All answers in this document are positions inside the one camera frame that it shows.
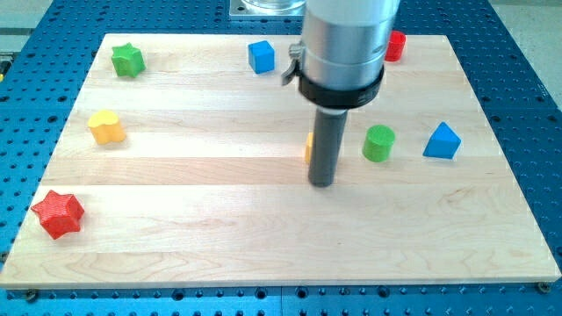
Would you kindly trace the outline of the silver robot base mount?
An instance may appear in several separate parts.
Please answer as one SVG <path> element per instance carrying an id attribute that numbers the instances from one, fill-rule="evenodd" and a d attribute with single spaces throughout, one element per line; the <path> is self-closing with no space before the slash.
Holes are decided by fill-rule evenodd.
<path id="1" fill-rule="evenodd" d="M 229 16 L 251 18 L 257 16 L 301 16 L 306 0 L 230 0 Z"/>

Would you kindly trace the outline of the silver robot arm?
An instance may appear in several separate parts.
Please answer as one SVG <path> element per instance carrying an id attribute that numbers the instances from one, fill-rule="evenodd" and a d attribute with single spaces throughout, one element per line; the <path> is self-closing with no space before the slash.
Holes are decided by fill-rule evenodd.
<path id="1" fill-rule="evenodd" d="M 368 104 L 378 94 L 400 0 L 306 0 L 299 42 L 282 84 L 331 111 Z"/>

